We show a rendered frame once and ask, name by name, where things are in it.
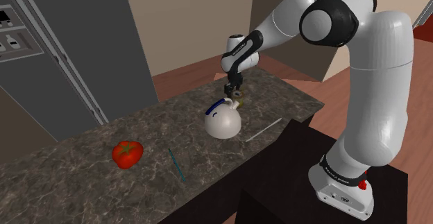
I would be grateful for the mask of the small olive brown jar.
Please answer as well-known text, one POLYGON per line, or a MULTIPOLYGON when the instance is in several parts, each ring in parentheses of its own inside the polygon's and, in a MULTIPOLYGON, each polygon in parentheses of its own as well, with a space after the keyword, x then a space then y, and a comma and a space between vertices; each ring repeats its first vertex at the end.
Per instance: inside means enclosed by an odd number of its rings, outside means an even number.
POLYGON ((244 92, 241 90, 234 90, 232 92, 232 100, 238 102, 238 108, 241 108, 244 104, 244 92))

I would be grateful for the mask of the thin silver rod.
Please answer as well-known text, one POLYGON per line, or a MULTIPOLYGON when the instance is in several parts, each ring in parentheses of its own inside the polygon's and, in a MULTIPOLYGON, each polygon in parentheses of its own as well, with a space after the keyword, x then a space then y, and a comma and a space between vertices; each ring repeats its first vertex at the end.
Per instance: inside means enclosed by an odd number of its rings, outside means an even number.
POLYGON ((249 142, 252 139, 256 138, 258 135, 262 134, 264 131, 266 131, 267 129, 269 129, 270 127, 274 126, 275 124, 277 124, 278 122, 280 122, 282 120, 282 118, 279 118, 277 120, 275 120, 273 123, 271 123, 270 125, 268 125, 267 127, 265 127, 264 129, 262 129, 261 131, 259 131, 258 133, 256 133, 255 135, 253 135, 252 137, 250 137, 249 139, 247 139, 245 142, 249 142))

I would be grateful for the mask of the teal pen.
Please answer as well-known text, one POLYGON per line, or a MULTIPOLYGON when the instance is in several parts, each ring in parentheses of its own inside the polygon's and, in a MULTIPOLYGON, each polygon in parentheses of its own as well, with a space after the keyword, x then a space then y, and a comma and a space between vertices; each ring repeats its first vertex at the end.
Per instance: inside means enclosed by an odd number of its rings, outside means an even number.
POLYGON ((178 165, 178 163, 177 163, 177 161, 176 161, 176 159, 175 159, 175 157, 174 157, 174 154, 172 153, 172 151, 171 151, 170 148, 168 148, 168 151, 169 151, 169 154, 170 154, 170 156, 171 156, 171 158, 172 158, 172 160, 173 160, 173 163, 174 163, 174 165, 175 165, 177 171, 179 172, 179 174, 180 174, 180 176, 181 176, 182 181, 185 182, 185 177, 184 177, 182 171, 180 170, 180 167, 179 167, 179 165, 178 165))

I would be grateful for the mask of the dark robot stand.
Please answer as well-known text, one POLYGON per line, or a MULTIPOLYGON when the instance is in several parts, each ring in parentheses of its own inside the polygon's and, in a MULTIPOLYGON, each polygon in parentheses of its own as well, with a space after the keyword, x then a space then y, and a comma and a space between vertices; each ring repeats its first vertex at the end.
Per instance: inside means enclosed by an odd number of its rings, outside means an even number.
POLYGON ((374 210, 361 221, 322 201, 309 183, 309 168, 335 140, 290 121, 262 151, 262 162, 241 192, 235 224, 407 224, 408 175, 392 166, 367 172, 374 210))

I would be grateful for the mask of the red tomato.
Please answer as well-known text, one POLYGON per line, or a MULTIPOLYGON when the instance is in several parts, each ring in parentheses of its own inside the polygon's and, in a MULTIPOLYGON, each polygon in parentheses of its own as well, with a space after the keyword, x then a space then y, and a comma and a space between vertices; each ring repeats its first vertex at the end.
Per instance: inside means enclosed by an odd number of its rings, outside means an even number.
POLYGON ((129 169, 138 163, 144 152, 136 141, 121 141, 112 150, 112 159, 120 169, 129 169))

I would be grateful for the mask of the grey refrigerator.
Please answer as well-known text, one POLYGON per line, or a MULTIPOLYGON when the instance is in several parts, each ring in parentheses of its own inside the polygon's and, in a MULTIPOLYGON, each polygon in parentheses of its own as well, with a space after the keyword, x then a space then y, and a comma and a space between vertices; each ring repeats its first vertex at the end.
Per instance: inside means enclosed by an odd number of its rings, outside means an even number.
POLYGON ((158 101, 128 0, 0 0, 0 88, 56 141, 158 101))

